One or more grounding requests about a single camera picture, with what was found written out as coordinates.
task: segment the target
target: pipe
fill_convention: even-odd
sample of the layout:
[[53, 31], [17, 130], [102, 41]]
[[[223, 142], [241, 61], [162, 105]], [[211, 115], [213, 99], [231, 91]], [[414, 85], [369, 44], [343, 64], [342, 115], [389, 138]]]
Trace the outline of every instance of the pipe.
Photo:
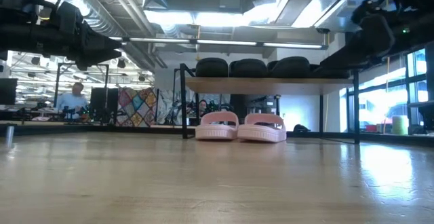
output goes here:
[[131, 8], [128, 6], [128, 4], [125, 2], [125, 0], [118, 0], [124, 10], [130, 15], [130, 17], [133, 19], [134, 23], [137, 24], [138, 28], [143, 31], [146, 35], [150, 35], [150, 31], [145, 27], [144, 23], [141, 22], [137, 15], [131, 10]]
[[153, 30], [153, 27], [151, 25], [151, 23], [148, 21], [148, 19], [146, 18], [146, 16], [143, 13], [143, 10], [141, 10], [137, 5], [136, 2], [134, 0], [127, 0], [127, 2], [130, 4], [131, 8], [135, 11], [135, 13], [137, 14], [137, 16], [139, 17], [139, 19], [142, 21], [142, 23], [145, 25], [145, 27], [148, 29], [149, 33], [152, 36], [155, 36], [155, 32]]

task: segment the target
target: light fixture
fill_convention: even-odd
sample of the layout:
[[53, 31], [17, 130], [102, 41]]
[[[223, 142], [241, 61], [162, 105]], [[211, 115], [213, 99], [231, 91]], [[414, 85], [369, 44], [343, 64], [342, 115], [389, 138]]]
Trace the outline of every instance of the light fixture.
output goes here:
[[169, 38], [130, 38], [130, 41], [153, 42], [153, 43], [197, 43], [210, 45], [244, 45], [268, 48], [304, 48], [304, 49], [322, 49], [322, 45], [303, 44], [303, 43], [262, 43], [255, 41], [226, 41], [226, 40], [200, 40], [200, 39], [169, 39]]
[[148, 11], [144, 14], [148, 21], [156, 24], [192, 24], [193, 17], [190, 12], [171, 12], [171, 11]]
[[322, 7], [320, 0], [312, 0], [300, 13], [296, 21], [292, 23], [294, 28], [309, 28], [313, 26], [322, 16]]
[[268, 47], [268, 48], [304, 48], [304, 49], [318, 49], [318, 50], [323, 48], [322, 45], [300, 44], [300, 43], [264, 43], [264, 47]]
[[138, 80], [141, 81], [141, 82], [144, 82], [144, 81], [146, 81], [146, 77], [143, 74], [140, 74], [138, 76]]
[[127, 65], [125, 64], [125, 59], [124, 58], [119, 58], [117, 60], [117, 67], [124, 69]]
[[41, 62], [41, 58], [40, 57], [33, 57], [31, 62], [34, 65], [38, 65]]
[[188, 39], [170, 39], [170, 38], [130, 38], [130, 41], [142, 41], [153, 43], [190, 43]]
[[247, 45], [255, 46], [254, 41], [219, 41], [219, 40], [197, 40], [197, 44], [219, 44], [219, 45]]
[[234, 27], [247, 25], [242, 14], [198, 13], [193, 24], [208, 27]]
[[289, 0], [277, 0], [278, 2], [277, 7], [273, 11], [273, 13], [269, 16], [268, 23], [274, 23], [277, 21], [277, 18], [280, 16], [280, 13], [282, 13], [288, 1]]
[[347, 0], [339, 0], [339, 2], [330, 9], [327, 13], [325, 13], [315, 24], [314, 27], [318, 28], [324, 21], [326, 21], [334, 12], [336, 12]]

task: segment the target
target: desk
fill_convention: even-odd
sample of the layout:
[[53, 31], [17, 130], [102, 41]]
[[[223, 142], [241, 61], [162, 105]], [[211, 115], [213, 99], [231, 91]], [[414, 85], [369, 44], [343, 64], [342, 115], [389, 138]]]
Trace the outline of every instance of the desk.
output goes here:
[[186, 126], [186, 86], [195, 92], [208, 94], [287, 94], [319, 95], [319, 137], [323, 138], [323, 95], [354, 86], [354, 142], [360, 143], [359, 125], [359, 71], [353, 71], [353, 79], [277, 79], [277, 78], [234, 78], [195, 77], [185, 64], [180, 65], [182, 137], [188, 138]]

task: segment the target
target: fluorescent light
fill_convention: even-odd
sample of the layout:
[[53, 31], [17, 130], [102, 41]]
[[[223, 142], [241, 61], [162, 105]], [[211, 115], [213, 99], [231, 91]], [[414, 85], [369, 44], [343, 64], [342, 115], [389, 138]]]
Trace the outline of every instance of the fluorescent light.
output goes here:
[[254, 41], [219, 41], [219, 40], [197, 40], [198, 44], [220, 44], [220, 45], [249, 45], [255, 46]]
[[242, 14], [199, 13], [195, 24], [209, 27], [233, 27], [244, 25]]
[[145, 10], [144, 14], [149, 22], [156, 24], [192, 24], [193, 17], [189, 12], [162, 12], [162, 11], [148, 11]]
[[264, 43], [264, 47], [268, 48], [306, 48], [306, 49], [321, 49], [322, 45], [313, 44], [297, 44], [297, 43]]
[[322, 16], [322, 6], [320, 0], [312, 0], [300, 13], [291, 27], [309, 28], [313, 26]]
[[331, 10], [329, 10], [322, 18], [320, 18], [315, 24], [314, 27], [318, 28], [324, 21], [326, 21], [336, 10], [338, 10], [347, 0], [340, 0]]
[[268, 23], [273, 23], [277, 21], [277, 18], [279, 17], [280, 13], [282, 13], [288, 1], [289, 0], [280, 0], [280, 1], [277, 0], [277, 2], [279, 3], [277, 4], [277, 7], [274, 10], [274, 12], [269, 16]]
[[190, 43], [188, 39], [170, 39], [170, 38], [130, 38], [130, 41], [153, 42], [153, 43]]

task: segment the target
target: wooden shelf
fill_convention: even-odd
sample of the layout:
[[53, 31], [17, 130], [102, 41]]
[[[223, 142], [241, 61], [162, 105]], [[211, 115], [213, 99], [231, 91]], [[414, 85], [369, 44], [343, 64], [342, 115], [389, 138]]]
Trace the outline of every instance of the wooden shelf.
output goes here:
[[352, 85], [352, 79], [186, 77], [186, 86], [202, 94], [325, 95]]

